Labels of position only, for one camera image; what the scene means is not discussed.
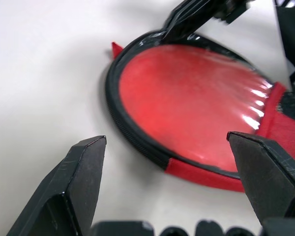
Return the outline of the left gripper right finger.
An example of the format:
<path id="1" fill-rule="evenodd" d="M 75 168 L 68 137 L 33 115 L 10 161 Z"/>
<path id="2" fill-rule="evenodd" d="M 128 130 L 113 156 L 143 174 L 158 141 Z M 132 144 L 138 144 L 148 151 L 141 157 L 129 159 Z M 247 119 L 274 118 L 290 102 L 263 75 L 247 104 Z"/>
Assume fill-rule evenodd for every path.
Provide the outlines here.
<path id="1" fill-rule="evenodd" d="M 227 140 L 246 196 L 258 218 L 295 217 L 295 160 L 274 140 L 229 132 Z"/>

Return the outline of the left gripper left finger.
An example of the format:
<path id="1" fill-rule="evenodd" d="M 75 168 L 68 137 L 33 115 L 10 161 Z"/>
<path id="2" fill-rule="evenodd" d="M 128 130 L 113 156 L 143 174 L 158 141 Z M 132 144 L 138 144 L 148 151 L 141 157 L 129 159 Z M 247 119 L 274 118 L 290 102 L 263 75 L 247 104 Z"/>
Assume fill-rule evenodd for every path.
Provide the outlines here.
<path id="1" fill-rule="evenodd" d="M 105 136 L 73 145 L 43 178 L 7 236 L 88 236 L 105 148 Z"/>

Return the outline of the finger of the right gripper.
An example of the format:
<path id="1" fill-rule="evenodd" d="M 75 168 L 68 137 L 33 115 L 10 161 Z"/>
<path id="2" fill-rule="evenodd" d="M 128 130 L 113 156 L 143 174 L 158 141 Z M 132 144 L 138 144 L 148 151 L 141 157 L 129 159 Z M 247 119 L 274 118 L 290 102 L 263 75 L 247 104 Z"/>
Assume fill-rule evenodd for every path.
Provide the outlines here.
<path id="1" fill-rule="evenodd" d="M 189 36 L 213 17 L 220 3 L 221 0 L 207 0 L 206 5 L 196 14 L 177 22 L 175 25 L 171 25 L 169 28 L 166 27 L 165 21 L 163 27 L 165 33 L 162 36 L 162 40 L 176 41 Z"/>
<path id="2" fill-rule="evenodd" d="M 207 0 L 184 0 L 171 11 L 166 20 L 166 27 L 169 28 L 171 25 L 196 14 L 206 3 Z"/>

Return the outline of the red object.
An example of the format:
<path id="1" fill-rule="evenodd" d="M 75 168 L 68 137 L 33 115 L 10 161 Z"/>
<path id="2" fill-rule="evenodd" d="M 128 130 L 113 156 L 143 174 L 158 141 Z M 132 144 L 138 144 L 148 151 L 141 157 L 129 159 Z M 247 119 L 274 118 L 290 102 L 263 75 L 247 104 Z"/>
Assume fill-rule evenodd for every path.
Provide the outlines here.
<path id="1" fill-rule="evenodd" d="M 259 128 L 272 84 L 227 56 L 162 45 L 131 59 L 118 88 L 128 115 L 161 147 L 236 172 L 227 133 Z"/>

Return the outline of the black clear zipper pouch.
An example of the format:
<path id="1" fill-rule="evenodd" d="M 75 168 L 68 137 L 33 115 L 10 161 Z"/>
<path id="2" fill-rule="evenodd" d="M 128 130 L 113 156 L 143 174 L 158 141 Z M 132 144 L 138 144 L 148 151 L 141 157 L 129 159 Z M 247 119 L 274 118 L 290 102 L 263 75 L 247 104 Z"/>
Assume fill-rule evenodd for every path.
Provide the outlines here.
<path id="1" fill-rule="evenodd" d="M 146 33 L 122 48 L 112 44 L 114 60 L 109 68 L 105 93 L 109 112 L 125 138 L 145 157 L 166 173 L 200 185 L 236 192 L 244 190 L 238 171 L 226 172 L 217 167 L 187 160 L 161 145 L 142 131 L 131 119 L 122 105 L 119 94 L 119 80 L 126 64 L 139 53 L 162 45 L 186 45 L 203 48 L 238 60 L 261 75 L 272 84 L 271 92 L 264 105 L 264 116 L 259 128 L 252 135 L 276 141 L 295 160 L 295 95 L 280 83 L 272 82 L 246 59 L 205 37 L 191 34 L 185 39 L 166 42 L 164 31 Z"/>

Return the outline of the black angular background object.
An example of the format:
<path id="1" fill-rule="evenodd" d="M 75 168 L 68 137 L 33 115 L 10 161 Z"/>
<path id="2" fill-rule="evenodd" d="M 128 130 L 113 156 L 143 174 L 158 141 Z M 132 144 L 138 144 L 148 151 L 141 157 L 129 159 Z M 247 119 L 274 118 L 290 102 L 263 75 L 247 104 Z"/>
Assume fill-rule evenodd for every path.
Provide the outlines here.
<path id="1" fill-rule="evenodd" d="M 276 6 L 276 11 L 286 58 L 295 67 L 295 6 L 286 7 L 289 1 Z M 290 83 L 295 92 L 295 72 L 290 75 Z"/>

